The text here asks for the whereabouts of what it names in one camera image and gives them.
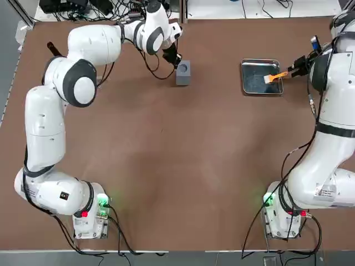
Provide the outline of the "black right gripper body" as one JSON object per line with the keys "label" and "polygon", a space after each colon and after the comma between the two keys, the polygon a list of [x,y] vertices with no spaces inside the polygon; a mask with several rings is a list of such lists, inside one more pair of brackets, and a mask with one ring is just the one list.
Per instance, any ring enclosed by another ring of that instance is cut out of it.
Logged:
{"label": "black right gripper body", "polygon": [[299,76],[304,76],[307,75],[310,71],[311,63],[312,63],[312,58],[310,55],[308,56],[301,56],[300,58],[296,59],[294,62],[296,62],[299,70]]}

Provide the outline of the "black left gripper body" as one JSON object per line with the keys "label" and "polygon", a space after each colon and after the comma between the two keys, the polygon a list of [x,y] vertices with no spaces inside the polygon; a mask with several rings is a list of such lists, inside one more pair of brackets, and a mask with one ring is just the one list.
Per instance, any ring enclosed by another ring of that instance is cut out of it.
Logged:
{"label": "black left gripper body", "polygon": [[173,59],[177,57],[178,48],[175,42],[163,41],[162,44],[163,58],[168,62],[172,63]]}

